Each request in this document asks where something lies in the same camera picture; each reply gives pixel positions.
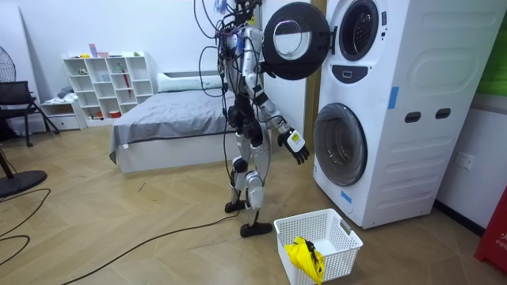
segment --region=yellow cloth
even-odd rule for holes
[[[305,272],[318,285],[322,284],[322,277],[324,276],[324,257],[317,250],[314,251],[314,256],[307,247],[307,243],[302,237],[295,237],[294,244],[285,245],[285,252],[291,263],[298,269]]]

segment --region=pillow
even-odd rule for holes
[[[157,74],[158,93],[201,90],[199,76],[171,78],[163,73]],[[222,88],[222,80],[219,75],[203,76],[203,87],[205,89]]]

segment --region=washing machine drum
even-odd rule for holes
[[[356,183],[366,167],[367,146],[363,128],[343,104],[328,104],[317,116],[315,154],[326,177],[338,186]]]

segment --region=gray bedsheet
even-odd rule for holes
[[[208,92],[220,94],[219,89]],[[227,93],[226,101],[233,105],[234,94]],[[222,98],[206,96],[202,90],[158,93],[116,120],[109,158],[116,163],[116,148],[126,143],[222,133],[225,123]]]

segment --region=blue tape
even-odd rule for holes
[[[347,200],[347,202],[352,203],[352,198],[348,197],[345,192],[341,191],[340,195],[343,197],[343,199]]]
[[[398,91],[398,86],[393,86],[393,88],[391,88],[391,96],[389,97],[389,105],[387,106],[388,109],[395,108],[396,99],[398,98]]]

